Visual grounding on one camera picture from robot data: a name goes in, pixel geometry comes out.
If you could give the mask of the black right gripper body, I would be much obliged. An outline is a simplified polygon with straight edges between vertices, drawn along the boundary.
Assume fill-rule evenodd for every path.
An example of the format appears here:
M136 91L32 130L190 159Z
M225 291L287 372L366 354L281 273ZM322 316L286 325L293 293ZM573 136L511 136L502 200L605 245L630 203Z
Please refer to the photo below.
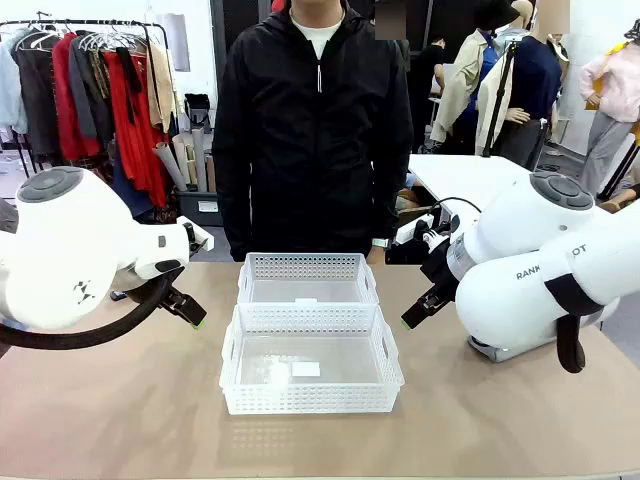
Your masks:
M454 296L456 277L447 264L447 252L450 240L439 233L425 233L423 241L428 246L428 256L420 270L431 282L427 296Z

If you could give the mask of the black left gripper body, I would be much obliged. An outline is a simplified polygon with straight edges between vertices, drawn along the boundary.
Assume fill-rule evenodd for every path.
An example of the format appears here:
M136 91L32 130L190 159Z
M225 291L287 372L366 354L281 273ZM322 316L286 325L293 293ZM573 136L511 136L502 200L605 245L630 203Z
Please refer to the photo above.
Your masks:
M175 296L180 296L174 288L173 282L189 264L192 254L192 245L196 238L193 231L193 225L191 223L169 224L167 226L167 234L167 248L169 250L167 253L167 261L170 264L167 271L171 280L167 297L173 299Z

